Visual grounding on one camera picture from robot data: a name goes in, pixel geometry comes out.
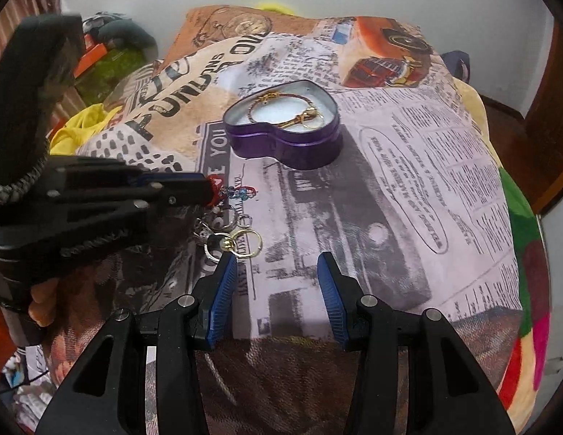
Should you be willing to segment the yellow cloth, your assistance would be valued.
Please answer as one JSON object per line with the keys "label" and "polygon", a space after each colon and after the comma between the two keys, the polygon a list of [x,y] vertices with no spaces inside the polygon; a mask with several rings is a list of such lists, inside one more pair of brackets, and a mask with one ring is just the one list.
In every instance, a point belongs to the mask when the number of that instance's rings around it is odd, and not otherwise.
{"label": "yellow cloth", "polygon": [[73,155],[90,138],[99,134],[121,111],[116,106],[106,111],[102,103],[93,104],[71,117],[49,135],[50,155]]}

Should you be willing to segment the purple heart-shaped tin box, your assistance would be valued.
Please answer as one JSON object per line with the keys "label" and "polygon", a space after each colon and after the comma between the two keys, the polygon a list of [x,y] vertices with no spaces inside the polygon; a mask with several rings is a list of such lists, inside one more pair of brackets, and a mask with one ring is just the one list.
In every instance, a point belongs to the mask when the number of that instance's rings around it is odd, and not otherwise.
{"label": "purple heart-shaped tin box", "polygon": [[247,95],[225,111],[222,122],[236,155],[270,157],[295,170],[331,164],[344,144],[338,104],[310,80]]}

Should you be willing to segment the colorful fleece blanket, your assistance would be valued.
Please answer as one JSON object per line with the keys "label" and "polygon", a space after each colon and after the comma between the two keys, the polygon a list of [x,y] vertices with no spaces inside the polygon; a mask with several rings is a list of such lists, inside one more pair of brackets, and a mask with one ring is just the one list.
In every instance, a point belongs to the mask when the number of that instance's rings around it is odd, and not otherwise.
{"label": "colorful fleece blanket", "polygon": [[522,434],[533,414],[550,331],[550,279],[536,215],[515,181],[499,169],[514,235],[519,266],[522,325],[498,387],[498,395],[515,428]]}

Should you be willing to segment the newspaper print blanket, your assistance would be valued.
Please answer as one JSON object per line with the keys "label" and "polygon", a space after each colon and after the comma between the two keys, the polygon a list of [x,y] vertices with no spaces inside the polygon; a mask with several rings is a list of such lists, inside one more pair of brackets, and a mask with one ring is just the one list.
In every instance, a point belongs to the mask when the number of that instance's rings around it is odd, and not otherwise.
{"label": "newspaper print blanket", "polygon": [[[310,80],[338,104],[341,153],[295,170],[246,159],[222,117],[237,101]],[[338,434],[357,358],[333,338],[317,279],[342,273],[390,307],[435,307],[499,387],[522,323],[499,166],[441,57],[414,26],[306,19],[239,6],[191,10],[162,66],[75,152],[197,170],[252,198],[227,208],[237,248],[229,333],[197,357],[214,434]]]}

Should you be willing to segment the brown wooden door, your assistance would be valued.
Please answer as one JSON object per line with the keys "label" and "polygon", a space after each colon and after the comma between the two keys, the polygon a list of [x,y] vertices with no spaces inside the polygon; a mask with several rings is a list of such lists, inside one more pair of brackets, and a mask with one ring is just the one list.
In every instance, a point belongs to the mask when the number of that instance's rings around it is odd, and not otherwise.
{"label": "brown wooden door", "polygon": [[546,67],[526,115],[482,98],[490,140],[536,214],[563,196],[563,26],[554,25]]}

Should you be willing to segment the orange box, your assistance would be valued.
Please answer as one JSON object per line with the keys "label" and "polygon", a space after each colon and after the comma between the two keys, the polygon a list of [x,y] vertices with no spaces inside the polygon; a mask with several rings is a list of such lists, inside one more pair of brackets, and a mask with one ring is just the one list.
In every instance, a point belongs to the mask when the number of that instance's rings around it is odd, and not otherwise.
{"label": "orange box", "polygon": [[74,76],[78,79],[85,71],[88,71],[96,62],[107,55],[108,51],[103,43],[99,43],[87,51],[80,59],[75,71]]}

